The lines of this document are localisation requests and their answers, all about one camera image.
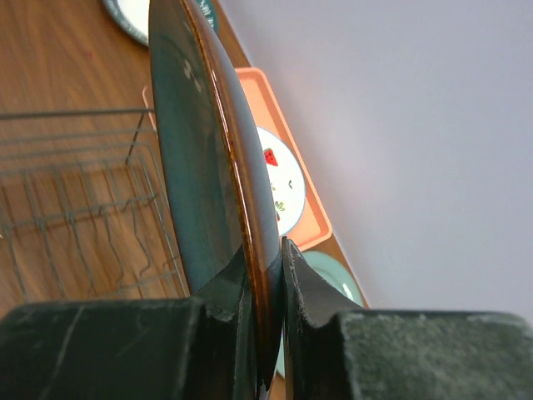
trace brown glaze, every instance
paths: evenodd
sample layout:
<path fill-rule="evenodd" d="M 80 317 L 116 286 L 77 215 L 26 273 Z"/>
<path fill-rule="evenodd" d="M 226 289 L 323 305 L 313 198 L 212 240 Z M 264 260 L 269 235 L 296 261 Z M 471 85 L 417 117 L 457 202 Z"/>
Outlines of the brown glaze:
<path fill-rule="evenodd" d="M 178 36 L 182 21 L 177 20 L 177 18 L 167 17 L 169 15 L 179 16 L 181 10 L 178 12 L 176 8 L 184 9 L 189 26 L 192 28 L 197 50 L 202 55 L 203 70 L 200 71 L 202 67 L 200 66 L 200 68 L 194 70 L 194 73 L 199 82 L 198 87 L 203 88 L 202 85 L 205 83 L 211 95 L 212 111 L 216 114 L 220 128 L 218 132 L 222 135 L 226 150 L 237 206 L 238 223 L 242 234 L 242 247 L 255 305 L 258 383 L 268 389 L 271 386 L 281 333 L 283 301 L 281 249 L 267 167 L 262 157 L 262 148 L 257 136 L 256 125 L 232 63 L 195 2 L 193 0 L 181 0 L 180 2 L 161 0 L 152 2 L 151 7 L 152 79 L 154 81 L 156 118 L 160 140 L 167 140 L 170 135 L 175 136 L 176 133 L 175 131 L 169 132 L 162 129 L 171 126 L 164 119 L 171 119 L 173 116 L 167 108 L 169 104 L 164 103 L 165 101 L 168 102 L 168 98 L 171 98 L 172 94 L 168 93 L 167 84 L 163 86 L 158 82 L 158 73 L 167 73 L 167 71 L 160 69 L 162 61 L 158 57 L 165 50 L 159 45 L 162 45 L 163 38 L 174 42 L 174 45 L 178 47 L 177 53 L 180 53 L 180 55 L 176 55 L 176 58 L 181 58 L 190 64 L 193 64 L 194 60 L 192 59 L 195 56 L 187 53 L 187 43 L 184 37 Z M 171 23 L 173 25 L 165 30 L 161 27 L 161 23 Z M 202 81 L 202 75 L 208 76 L 205 82 Z M 172 139 L 170 138 L 166 143 L 172 143 Z M 174 172 L 168 171 L 167 165 L 165 165 L 165 169 L 167 186 L 171 187 L 172 182 L 169 181 L 169 176 Z M 172 207 L 173 196 L 171 192 L 169 193 L 169 198 Z M 172 214 L 179 217 L 177 214 L 180 211 L 173 210 Z M 177 226 L 178 245 L 183 255 L 187 249 L 182 246 L 181 238 L 187 239 L 183 236 L 180 237 L 179 231 L 180 228 Z M 194 255 L 188 258 L 191 259 L 191 263 L 196 261 Z M 197 272 L 188 267 L 189 262 L 186 257 L 183 259 L 183 264 L 184 268 L 188 269 L 187 275 Z"/>

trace white plate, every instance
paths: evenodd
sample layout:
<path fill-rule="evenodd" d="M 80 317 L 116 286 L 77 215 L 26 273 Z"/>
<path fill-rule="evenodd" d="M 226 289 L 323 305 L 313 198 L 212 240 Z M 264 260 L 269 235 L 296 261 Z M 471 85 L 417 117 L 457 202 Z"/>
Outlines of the white plate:
<path fill-rule="evenodd" d="M 298 160 L 278 137 L 257 127 L 276 207 L 280 236 L 293 229 L 306 206 L 306 180 Z"/>
<path fill-rule="evenodd" d="M 150 0 L 103 0 L 115 22 L 138 42 L 148 46 L 148 11 Z M 197 0 L 209 25 L 218 30 L 218 20 L 211 0 Z"/>

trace strawberry design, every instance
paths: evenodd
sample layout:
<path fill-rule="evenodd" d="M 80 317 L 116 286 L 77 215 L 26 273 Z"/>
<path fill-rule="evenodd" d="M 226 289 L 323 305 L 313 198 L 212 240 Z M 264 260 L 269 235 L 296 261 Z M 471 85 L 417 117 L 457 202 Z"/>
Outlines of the strawberry design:
<path fill-rule="evenodd" d="M 265 161 L 267 164 L 277 167 L 276 156 L 274 156 L 274 152 L 272 151 L 271 148 L 268 148 L 267 150 L 265 150 L 263 154 L 265 155 Z"/>

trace orange tray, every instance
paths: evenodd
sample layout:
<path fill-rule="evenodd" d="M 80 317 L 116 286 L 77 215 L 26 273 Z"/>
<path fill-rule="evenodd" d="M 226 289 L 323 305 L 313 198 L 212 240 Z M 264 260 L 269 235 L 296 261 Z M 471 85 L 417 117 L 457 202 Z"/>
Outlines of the orange tray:
<path fill-rule="evenodd" d="M 292 151 L 306 180 L 306 205 L 298 224 L 287 234 L 304 251 L 316 246 L 331 236 L 331 223 L 324 211 L 324 207 L 316 194 L 315 186 L 306 165 L 301 159 L 298 147 L 294 143 L 291 131 L 286 125 L 285 118 L 277 104 L 274 93 L 267 81 L 267 77 L 257 68 L 238 68 L 237 76 L 252 110 L 253 118 L 258 127 L 278 136 Z M 144 87 L 142 98 L 147 107 L 153 107 L 152 87 Z M 155 129 L 155 120 L 150 113 L 150 121 Z"/>

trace wooden table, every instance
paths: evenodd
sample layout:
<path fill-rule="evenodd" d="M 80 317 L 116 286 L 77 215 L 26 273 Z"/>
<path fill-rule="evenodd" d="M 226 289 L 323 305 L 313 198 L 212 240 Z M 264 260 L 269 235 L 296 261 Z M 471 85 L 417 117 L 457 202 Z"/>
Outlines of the wooden table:
<path fill-rule="evenodd" d="M 215 2 L 219 38 L 236 68 L 249 62 Z M 0 0 L 2 113 L 142 105 L 148 50 L 107 15 L 98 0 Z M 346 259 L 334 236 L 315 250 Z M 285 398 L 276 379 L 271 398 Z"/>

